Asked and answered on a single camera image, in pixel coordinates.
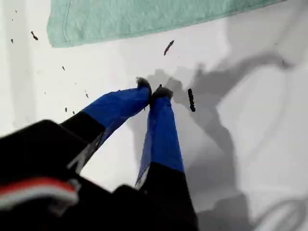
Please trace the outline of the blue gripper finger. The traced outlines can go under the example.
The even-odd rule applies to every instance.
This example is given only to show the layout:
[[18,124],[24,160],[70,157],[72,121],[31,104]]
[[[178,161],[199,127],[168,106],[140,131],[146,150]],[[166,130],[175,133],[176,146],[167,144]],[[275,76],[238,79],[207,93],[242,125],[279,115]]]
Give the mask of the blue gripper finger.
[[135,88],[104,94],[61,123],[63,128],[87,143],[86,150],[68,164],[69,168],[82,169],[113,132],[148,106],[151,86],[142,77],[137,77],[136,81]]
[[198,220],[184,172],[172,96],[162,86],[152,94],[136,186],[159,212],[156,220],[162,229],[196,231]]

